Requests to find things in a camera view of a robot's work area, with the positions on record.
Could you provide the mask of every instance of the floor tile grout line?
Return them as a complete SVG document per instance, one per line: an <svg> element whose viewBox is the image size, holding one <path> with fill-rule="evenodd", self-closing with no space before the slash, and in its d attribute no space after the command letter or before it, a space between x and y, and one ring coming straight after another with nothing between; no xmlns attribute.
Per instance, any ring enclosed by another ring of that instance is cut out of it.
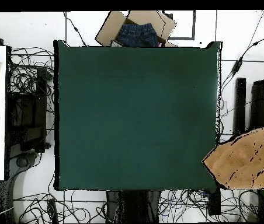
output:
<svg viewBox="0 0 264 224"><path fill-rule="evenodd" d="M54 57L54 55L47 55L47 54L16 54L16 53L12 53L12 55ZM237 59L222 59L221 61L222 62L236 62ZM264 61L261 61L261 60L242 60L242 62L262 62L262 63L264 63Z"/></svg>
<svg viewBox="0 0 264 224"><path fill-rule="evenodd" d="M65 11L65 42L67 42L67 11Z"/></svg>
<svg viewBox="0 0 264 224"><path fill-rule="evenodd" d="M215 20L215 41L216 41L216 35L217 35L217 10L216 10L216 20Z"/></svg>
<svg viewBox="0 0 264 224"><path fill-rule="evenodd" d="M14 199L13 200L14 202L15 201L28 201L28 202L32 202L32 201L35 201L35 199ZM44 200L44 199L40 199L38 200L40 202L47 202L47 200ZM83 200L65 200L65 202L93 202L93 203L105 203L107 201L83 201ZM228 205L228 204L221 204L221 206L224 206L224 207L235 207L236 205Z"/></svg>

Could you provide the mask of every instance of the black cable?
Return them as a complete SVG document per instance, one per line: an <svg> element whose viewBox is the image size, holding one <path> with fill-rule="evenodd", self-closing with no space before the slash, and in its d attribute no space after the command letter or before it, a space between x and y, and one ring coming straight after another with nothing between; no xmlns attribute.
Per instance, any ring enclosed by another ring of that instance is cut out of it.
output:
<svg viewBox="0 0 264 224"><path fill-rule="evenodd" d="M80 39L81 39L81 41L82 41L82 44L83 44L84 46L86 46L85 42L83 41L83 39L82 39L82 37L81 37L81 35L80 35L79 30L74 26L72 20L71 20L70 18L68 18L68 17L65 15L65 12L63 12L63 14L64 14L64 17L65 17L67 20L69 20L69 21L71 22L71 24L72 24L74 30L79 34Z"/></svg>
<svg viewBox="0 0 264 224"><path fill-rule="evenodd" d="M38 164L40 164L40 162L41 162L41 157L42 157L42 155L43 155L43 153L41 153L41 155L40 155L40 160L39 160Z"/></svg>

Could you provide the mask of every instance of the white floor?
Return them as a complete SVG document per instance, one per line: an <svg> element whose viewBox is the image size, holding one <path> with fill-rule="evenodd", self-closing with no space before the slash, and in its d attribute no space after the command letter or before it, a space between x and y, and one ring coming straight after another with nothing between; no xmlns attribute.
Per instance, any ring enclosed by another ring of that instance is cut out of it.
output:
<svg viewBox="0 0 264 224"><path fill-rule="evenodd" d="M190 25L192 25L189 18L186 17L190 16L189 12L174 11L172 13L174 13L173 18L176 19L178 23L175 30L175 37L177 35L187 37L186 35L189 34ZM90 46L99 46L95 41L95 36L107 14L108 12L67 12L67 16L72 19L74 25L79 29L82 38ZM181 47L205 47L211 41L223 41L223 61L221 66L222 80L224 80L229 74L235 60L243 54L249 44L264 38L264 14L260 20L261 15L261 10L197 10L195 40L170 40L170 42ZM70 46L81 46L82 44L78 33L75 32L69 21L67 22L67 27L65 23L66 21L62 12L0 13L0 38L4 39L5 45L11 46L12 48L40 47L51 52L53 52L53 40L66 40ZM31 53L36 51L38 51L38 49L32 49ZM35 61L46 62L48 58L36 57ZM264 41L252 47L245 54L241 69L225 88L223 98L228 102L228 110L234 107L234 82L237 77L246 78L246 101L248 102L251 100L251 86L253 82L264 79ZM246 106L246 116L248 116L250 104ZM51 128L53 116L48 113L47 117L47 128ZM223 118L224 133L231 133L232 118L232 111L227 117ZM46 140L51 143L52 148L46 150L38 166L19 175L15 183L13 193L14 199L48 192L47 187L54 172L54 131L48 134ZM63 192L55 191L52 183L50 192L56 199L60 201L63 200ZM164 198L171 197L168 193L169 192L165 191L162 193L162 196ZM65 192L65 200L69 207L71 207L71 194L72 191ZM231 191L222 191L222 195L222 197L229 198L231 197ZM241 199L248 205L257 204L254 195L251 193L246 193ZM97 214L96 207L102 206L102 201L106 200L106 196L104 191L76 191L73 195L73 200L97 201L74 202L74 208L86 208L90 211L91 216L95 216ZM31 201L15 201L15 214L17 218L24 212L24 209L30 203ZM234 203L235 200L233 201L232 199L230 202L224 202L226 205L233 205ZM57 204L57 208L58 211L62 211L62 205ZM163 214L160 221L167 222L169 218L168 222L172 222L173 216L171 214L169 216ZM84 213L77 212L77 217L83 219ZM33 219L33 215L27 214L24 218L26 221L30 219ZM87 222L88 220L89 218L86 217L86 219L81 222ZM103 223L104 221L105 220L100 216L92 220L93 223ZM204 222L205 218L198 209L192 208L188 209L187 212L183 214L183 221ZM237 219L231 216L230 221L237 221ZM73 216L69 216L65 219L65 223L71 222L76 222Z"/></svg>

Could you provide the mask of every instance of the tangled wires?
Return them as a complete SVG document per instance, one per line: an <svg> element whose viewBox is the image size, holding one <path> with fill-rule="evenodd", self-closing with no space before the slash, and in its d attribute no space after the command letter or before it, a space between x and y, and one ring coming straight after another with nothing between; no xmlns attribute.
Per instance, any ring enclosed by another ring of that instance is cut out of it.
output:
<svg viewBox="0 0 264 224"><path fill-rule="evenodd" d="M248 211L254 214L252 219L258 219L256 207L250 204L246 206L241 200L244 193L253 191L244 191L236 198L234 191L231 190L232 197L224 197L221 195L221 206L224 210L219 216L208 215L209 202L207 192L204 190L169 190L164 191L167 198L160 197L159 202L159 218L160 222L184 222L184 215L190 212L189 209L197 209L204 218L204 222L240 222L242 219L247 220Z"/></svg>
<svg viewBox="0 0 264 224"><path fill-rule="evenodd" d="M34 52L32 54L28 53L28 50L39 51ZM37 97L37 69L45 68L47 70L46 78L47 81L47 90L43 92L42 95L47 96L47 106L46 111L48 113L53 114L53 126L49 129L49 133L53 130L54 122L55 122L55 114L54 114L54 91L53 91L53 74L54 74L54 60L52 57L54 54L50 51L47 51L38 47L31 48L14 48L12 49L12 63L11 63L11 81L9 84L8 92L23 94L23 95L32 95ZM47 58L49 57L47 62L35 61L35 58ZM22 125L23 116L25 113L23 112L23 102L16 102L17 107L17 123L18 125Z"/></svg>
<svg viewBox="0 0 264 224"><path fill-rule="evenodd" d="M22 198L15 199L14 201L31 201L31 203L26 207L24 212L20 215L18 221L19 223L34 223L34 224L53 224L53 223L64 223L66 218L70 216L73 217L73 220L76 223L91 223L96 217L100 216L101 218L107 220L106 217L106 205L104 202L102 207L96 207L97 214L91 217L91 213L86 208L75 208L73 205L73 194L76 191L73 191L71 195L71 207L65 203L65 200L59 201L50 193L50 184L53 181L55 173L53 173L52 179L48 185L48 193L39 193L35 195L25 196ZM50 203L54 201L56 204L56 208L52 206ZM77 216L77 212L83 214L83 217L79 218Z"/></svg>

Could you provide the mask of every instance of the black border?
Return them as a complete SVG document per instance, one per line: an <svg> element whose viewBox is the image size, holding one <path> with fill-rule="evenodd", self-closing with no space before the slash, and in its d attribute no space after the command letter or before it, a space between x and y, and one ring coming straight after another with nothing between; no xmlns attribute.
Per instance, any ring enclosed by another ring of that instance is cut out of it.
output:
<svg viewBox="0 0 264 224"><path fill-rule="evenodd" d="M218 111L218 109L220 109L220 92L221 92L221 50L223 47L223 42L222 41L212 41L210 42L206 47L201 48L201 47L163 47L166 49L179 49L179 48L194 48L194 49L209 49L211 46L213 46L214 43L219 43L219 48L218 48L218 57L217 57L217 61L218 61L218 86L220 87L219 89L219 93L218 93L218 98L217 98L217 115L216 115L216 124L218 122L218 118L220 118L220 112ZM78 48L78 47L69 47L67 46L66 43L64 43L64 45L66 47L68 47L69 49L71 48ZM100 47L100 48L110 48L111 47L102 47L102 46L92 46L92 47ZM92 47L85 47L82 46L80 47L81 49L86 48L92 48ZM54 112L55 112L55 131L54 131L54 140L55 140L55 145L54 145L54 157L55 157L55 179L53 182L53 188L56 191L67 191L67 190L86 190L86 191L106 191L105 189L102 190L93 190L93 189L80 189L80 188L68 188L65 190L60 190L59 189L59 184L60 184L60 149L59 149L59 145L60 145L60 136L59 136L59 127L60 127L60 112L59 112L59 88L58 88L58 74L59 74L59 47L58 47L58 40L54 40L53 41L53 48L54 48L54 76L53 76L53 86L54 86ZM126 49L134 49L134 48L142 48L142 47L126 47ZM218 143L217 140L219 140L219 134L216 132L216 141L215 141L215 146L217 147ZM215 176L211 173L211 171L208 169L208 167L204 164L204 162L202 161L204 167L207 169L207 171L210 173L210 175L213 177L215 183L216 183L216 187L219 188L220 185L218 184L218 182L215 179Z"/></svg>
<svg viewBox="0 0 264 224"><path fill-rule="evenodd" d="M195 38L195 22L196 22L196 11L193 11L192 15L192 37L171 37L169 36L168 40L194 40Z"/></svg>
<svg viewBox="0 0 264 224"><path fill-rule="evenodd" d="M4 46L4 40L0 38L0 46ZM6 46L6 58L5 58L5 150L4 150L4 181L9 179L9 155L10 155L10 147L8 144L8 89L10 85L11 78L11 52L12 48Z"/></svg>
<svg viewBox="0 0 264 224"><path fill-rule="evenodd" d="M53 74L53 88L54 88L54 114L55 114L55 122L54 122L54 157L55 157L55 179L53 182L53 188L56 191L59 191L60 185L60 92L58 89L58 74L60 67L59 60L59 49L58 49L58 41L53 41L53 49L54 49L54 74Z"/></svg>

